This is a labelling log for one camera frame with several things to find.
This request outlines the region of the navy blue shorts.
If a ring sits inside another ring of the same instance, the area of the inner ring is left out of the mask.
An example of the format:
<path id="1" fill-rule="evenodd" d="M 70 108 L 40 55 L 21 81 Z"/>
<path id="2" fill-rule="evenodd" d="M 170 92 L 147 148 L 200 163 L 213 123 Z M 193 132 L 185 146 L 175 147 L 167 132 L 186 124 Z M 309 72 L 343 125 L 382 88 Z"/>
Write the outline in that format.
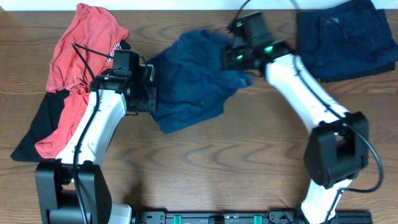
<path id="1" fill-rule="evenodd" d="M 159 107 L 151 115 L 165 134 L 223 113 L 226 100 L 252 85 L 242 70 L 223 70 L 222 48 L 231 41 L 210 30 L 193 30 L 151 58 Z"/>

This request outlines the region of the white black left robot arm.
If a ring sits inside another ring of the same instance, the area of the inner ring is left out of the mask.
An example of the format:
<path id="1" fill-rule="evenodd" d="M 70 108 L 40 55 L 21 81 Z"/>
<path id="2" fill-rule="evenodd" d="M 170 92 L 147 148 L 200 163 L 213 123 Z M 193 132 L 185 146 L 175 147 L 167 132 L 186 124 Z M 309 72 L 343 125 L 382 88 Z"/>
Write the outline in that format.
<path id="1" fill-rule="evenodd" d="M 112 201 L 102 173 L 106 151 L 128 111 L 155 110 L 155 69 L 114 69 L 95 77 L 88 107 L 71 140 L 35 171 L 43 223 L 135 223 L 131 206 Z"/>

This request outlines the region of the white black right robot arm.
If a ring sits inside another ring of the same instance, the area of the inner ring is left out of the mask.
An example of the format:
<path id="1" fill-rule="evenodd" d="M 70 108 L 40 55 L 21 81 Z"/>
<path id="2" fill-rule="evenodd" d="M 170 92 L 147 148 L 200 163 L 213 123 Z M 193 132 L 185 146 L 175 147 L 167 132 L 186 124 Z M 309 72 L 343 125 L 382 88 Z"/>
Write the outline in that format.
<path id="1" fill-rule="evenodd" d="M 287 100 L 309 137 L 303 156 L 310 176 L 305 199 L 294 223 L 372 223 L 368 212 L 338 212 L 343 193 L 368 166 L 368 121 L 335 101 L 309 74 L 298 55 L 283 40 L 253 45 L 237 38 L 223 47 L 226 70 L 254 70 Z"/>

